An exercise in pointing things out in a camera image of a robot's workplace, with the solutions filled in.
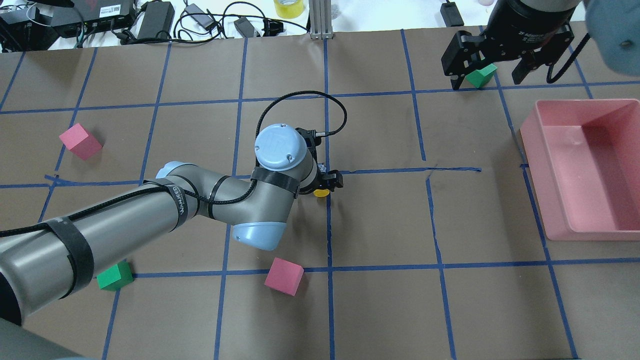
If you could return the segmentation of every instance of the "metal post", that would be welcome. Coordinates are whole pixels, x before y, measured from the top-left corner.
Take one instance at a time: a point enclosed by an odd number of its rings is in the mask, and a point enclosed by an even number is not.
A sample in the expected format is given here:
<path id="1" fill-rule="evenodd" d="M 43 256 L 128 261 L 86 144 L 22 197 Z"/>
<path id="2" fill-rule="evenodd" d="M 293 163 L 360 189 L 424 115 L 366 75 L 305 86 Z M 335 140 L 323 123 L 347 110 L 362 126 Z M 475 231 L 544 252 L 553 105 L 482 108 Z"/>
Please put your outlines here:
<path id="1" fill-rule="evenodd" d="M 309 0 L 311 39 L 333 38 L 331 25 L 331 0 Z"/>

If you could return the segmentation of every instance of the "logo on robot cap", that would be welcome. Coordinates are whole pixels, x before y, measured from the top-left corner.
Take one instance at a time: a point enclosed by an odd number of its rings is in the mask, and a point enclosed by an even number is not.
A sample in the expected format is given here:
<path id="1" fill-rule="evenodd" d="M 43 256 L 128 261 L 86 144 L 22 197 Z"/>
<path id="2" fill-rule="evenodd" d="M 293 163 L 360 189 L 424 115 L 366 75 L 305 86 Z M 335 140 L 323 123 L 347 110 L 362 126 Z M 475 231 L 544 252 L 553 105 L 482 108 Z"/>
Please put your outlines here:
<path id="1" fill-rule="evenodd" d="M 178 212 L 180 213 L 180 215 L 182 215 L 184 214 L 184 200 L 182 199 L 182 194 L 180 193 L 180 190 L 177 186 L 172 186 L 172 188 L 173 193 L 176 195 L 176 198 L 178 198 Z"/>

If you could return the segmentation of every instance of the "yellow tape roll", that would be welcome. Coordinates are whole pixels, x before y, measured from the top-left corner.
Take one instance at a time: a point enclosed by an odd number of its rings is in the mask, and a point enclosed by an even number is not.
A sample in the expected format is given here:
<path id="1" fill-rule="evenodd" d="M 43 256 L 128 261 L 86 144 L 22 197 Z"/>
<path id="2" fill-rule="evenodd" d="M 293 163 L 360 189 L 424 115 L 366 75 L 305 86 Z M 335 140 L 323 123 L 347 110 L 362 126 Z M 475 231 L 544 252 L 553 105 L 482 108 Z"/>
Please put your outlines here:
<path id="1" fill-rule="evenodd" d="M 293 19 L 299 17 L 305 9 L 302 0 L 273 0 L 276 6 L 276 13 L 283 19 Z"/>

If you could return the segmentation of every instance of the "pink block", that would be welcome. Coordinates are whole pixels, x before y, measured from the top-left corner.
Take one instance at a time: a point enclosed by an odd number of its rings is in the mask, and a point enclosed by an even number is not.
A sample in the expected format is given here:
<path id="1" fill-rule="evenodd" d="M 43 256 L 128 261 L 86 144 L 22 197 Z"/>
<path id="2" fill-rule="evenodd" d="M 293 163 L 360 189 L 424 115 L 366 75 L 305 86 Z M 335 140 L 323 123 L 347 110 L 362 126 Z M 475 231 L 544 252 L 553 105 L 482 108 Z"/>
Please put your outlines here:
<path id="1" fill-rule="evenodd" d="M 59 137 L 67 149 L 82 160 L 87 160 L 102 148 L 98 140 L 80 124 L 73 125 Z"/>
<path id="2" fill-rule="evenodd" d="M 294 296 L 305 270 L 298 264 L 275 258 L 264 284 L 274 290 Z"/>
<path id="3" fill-rule="evenodd" d="M 522 125 L 551 240 L 640 240 L 640 101 L 536 103 Z"/>

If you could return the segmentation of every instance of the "yellow object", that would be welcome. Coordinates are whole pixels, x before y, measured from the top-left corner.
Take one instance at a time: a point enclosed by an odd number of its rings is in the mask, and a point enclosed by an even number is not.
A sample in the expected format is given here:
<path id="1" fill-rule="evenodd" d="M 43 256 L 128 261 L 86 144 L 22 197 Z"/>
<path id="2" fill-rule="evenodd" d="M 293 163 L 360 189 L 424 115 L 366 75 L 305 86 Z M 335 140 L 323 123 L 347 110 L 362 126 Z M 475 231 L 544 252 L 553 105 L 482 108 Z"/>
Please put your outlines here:
<path id="1" fill-rule="evenodd" d="M 302 0 L 273 0 L 273 4 L 276 6 L 276 13 L 283 19 L 299 17 L 305 9 Z"/>
<path id="2" fill-rule="evenodd" d="M 331 192 L 329 189 L 316 189 L 314 190 L 314 195 L 316 197 L 327 197 Z"/>

